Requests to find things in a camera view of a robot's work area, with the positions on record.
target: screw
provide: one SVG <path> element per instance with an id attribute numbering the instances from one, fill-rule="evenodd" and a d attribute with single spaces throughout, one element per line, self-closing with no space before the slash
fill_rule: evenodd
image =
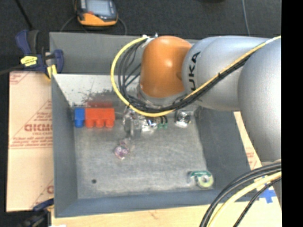
<path id="1" fill-rule="evenodd" d="M 184 111 L 178 111 L 175 114 L 175 124 L 181 128 L 185 128 L 190 123 L 190 115 Z"/>

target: kuka logo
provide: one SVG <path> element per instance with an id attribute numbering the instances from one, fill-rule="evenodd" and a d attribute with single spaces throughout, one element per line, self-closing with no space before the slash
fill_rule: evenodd
<path id="1" fill-rule="evenodd" d="M 191 58 L 191 61 L 194 63 L 193 67 L 192 65 L 189 65 L 189 71 L 190 73 L 188 74 L 188 76 L 190 77 L 189 82 L 192 84 L 192 87 L 190 88 L 192 91 L 196 90 L 196 85 L 195 85 L 195 81 L 194 81 L 194 70 L 196 67 L 196 60 L 197 60 L 197 56 L 200 54 L 201 52 L 198 52 L 196 54 L 193 55 L 193 57 Z"/>
<path id="2" fill-rule="evenodd" d="M 26 124 L 24 126 L 24 130 L 28 132 L 33 132 L 33 131 L 52 131 L 53 130 L 53 125 L 52 124 Z"/>

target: handheld device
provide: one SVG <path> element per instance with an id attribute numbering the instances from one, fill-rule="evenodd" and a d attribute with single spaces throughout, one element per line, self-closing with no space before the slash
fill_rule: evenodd
<path id="1" fill-rule="evenodd" d="M 75 10 L 78 21 L 84 26 L 111 26 L 118 21 L 112 0 L 76 0 Z"/>

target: black floor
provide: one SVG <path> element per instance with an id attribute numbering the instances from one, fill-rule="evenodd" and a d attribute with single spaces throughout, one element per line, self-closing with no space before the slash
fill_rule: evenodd
<path id="1" fill-rule="evenodd" d="M 59 31 L 74 13 L 72 0 L 19 0 L 34 28 L 40 30 L 37 47 L 49 47 L 48 33 Z M 282 0 L 114 0 L 128 35 L 175 35 L 202 39 L 213 35 L 248 35 L 271 38 L 281 34 Z M 245 5 L 247 25 L 243 10 Z M 28 29 L 14 0 L 0 0 L 0 70 L 18 65 L 22 53 L 15 35 Z M 73 19 L 65 31 L 84 33 Z M 123 35 L 121 22 L 94 32 Z M 16 226 L 30 213 L 4 213 L 7 142 L 8 76 L 0 76 L 0 227 Z"/>

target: yellow cable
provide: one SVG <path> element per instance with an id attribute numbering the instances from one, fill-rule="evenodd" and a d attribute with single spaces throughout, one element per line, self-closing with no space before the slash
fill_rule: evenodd
<path id="1" fill-rule="evenodd" d="M 223 211 L 230 206 L 232 203 L 234 203 L 236 200 L 238 200 L 240 197 L 244 196 L 245 194 L 247 194 L 248 192 L 268 183 L 271 182 L 279 177 L 281 177 L 282 172 L 277 172 L 275 174 L 266 176 L 260 180 L 258 180 L 257 182 L 243 188 L 242 190 L 238 191 L 236 194 L 234 194 L 233 196 L 231 196 L 219 209 L 218 211 L 215 213 L 214 217 L 210 220 L 209 224 L 207 225 L 208 227 L 213 227 L 216 220 L 219 218 L 219 216 L 223 213 Z"/>
<path id="2" fill-rule="evenodd" d="M 147 113 L 147 112 L 144 112 L 144 111 L 141 111 L 137 108 L 135 108 L 134 106 L 132 106 L 130 104 L 130 102 L 128 102 L 124 97 L 123 95 L 120 93 L 116 83 L 115 83 L 115 78 L 114 78 L 114 71 L 115 71 L 115 67 L 116 67 L 116 64 L 117 64 L 117 61 L 119 59 L 119 57 L 122 55 L 122 53 L 124 51 L 126 51 L 129 47 L 131 47 L 132 45 L 136 44 L 136 43 L 139 43 L 140 41 L 143 41 L 143 40 L 146 40 L 148 39 L 149 37 L 148 36 L 144 36 L 144 37 L 140 37 L 138 39 L 135 39 L 133 41 L 131 41 L 130 43 L 126 44 L 119 52 L 118 54 L 115 56 L 114 58 L 114 61 L 112 63 L 112 66 L 111 66 L 111 70 L 110 70 L 110 79 L 111 79 L 111 82 L 112 82 L 112 85 L 113 85 L 113 89 L 114 91 L 116 92 L 116 94 L 118 95 L 118 97 L 122 100 L 123 103 L 125 103 L 127 106 L 129 106 L 131 109 L 133 109 L 136 113 L 138 114 L 141 114 L 143 116 L 146 116 L 146 117 L 160 117 L 160 116 L 164 116 L 164 115 L 167 115 L 171 112 L 173 112 L 174 110 L 167 110 L 167 111 L 163 111 L 163 112 L 160 112 L 160 113 Z M 272 39 L 269 39 L 267 41 L 265 41 L 264 43 L 256 46 L 255 48 L 251 49 L 250 51 L 246 52 L 245 54 L 243 54 L 241 57 L 239 57 L 238 59 L 236 59 L 233 63 L 231 63 L 229 66 L 227 66 L 226 68 L 224 68 L 222 71 L 220 71 L 217 75 L 215 75 L 214 77 L 212 77 L 211 79 L 209 79 L 207 82 L 205 82 L 203 85 L 201 85 L 200 87 L 198 87 L 195 91 L 193 91 L 192 93 L 188 94 L 184 99 L 196 94 L 197 92 L 199 92 L 200 90 L 202 90 L 203 88 L 205 88 L 209 83 L 211 83 L 213 80 L 217 79 L 219 77 L 220 74 L 224 73 L 226 70 L 228 70 L 229 68 L 231 68 L 232 66 L 234 66 L 236 63 L 240 62 L 241 60 L 243 60 L 245 57 L 251 55 L 252 53 L 254 53 L 256 50 L 262 48 L 264 45 L 276 40 L 276 39 L 279 39 L 281 38 L 281 36 L 278 36 L 278 37 L 275 37 L 275 38 L 272 38 Z"/>

